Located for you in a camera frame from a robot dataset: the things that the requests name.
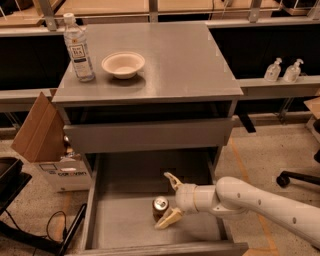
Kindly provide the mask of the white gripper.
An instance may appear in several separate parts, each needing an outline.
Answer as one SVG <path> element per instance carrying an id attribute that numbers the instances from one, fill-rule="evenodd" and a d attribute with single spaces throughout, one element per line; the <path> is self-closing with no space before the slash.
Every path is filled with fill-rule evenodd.
<path id="1" fill-rule="evenodd" d="M 196 214 L 198 212 L 195 202 L 195 184 L 182 184 L 182 182 L 170 172 L 164 176 L 169 180 L 171 187 L 176 191 L 175 202 L 178 208 L 168 208 L 164 213 L 156 213 L 155 228 L 165 229 L 182 219 L 184 214 Z"/>

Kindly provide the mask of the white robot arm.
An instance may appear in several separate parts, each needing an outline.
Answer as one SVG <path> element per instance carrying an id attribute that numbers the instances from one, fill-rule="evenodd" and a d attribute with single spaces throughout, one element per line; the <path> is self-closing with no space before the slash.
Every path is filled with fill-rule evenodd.
<path id="1" fill-rule="evenodd" d="M 155 228 L 165 229 L 184 215 L 207 212 L 228 218 L 246 211 L 256 212 L 312 246 L 320 248 L 320 209 L 279 196 L 234 177 L 222 177 L 214 185 L 182 183 L 170 172 L 164 176 L 175 191 L 176 207 L 169 207 Z"/>

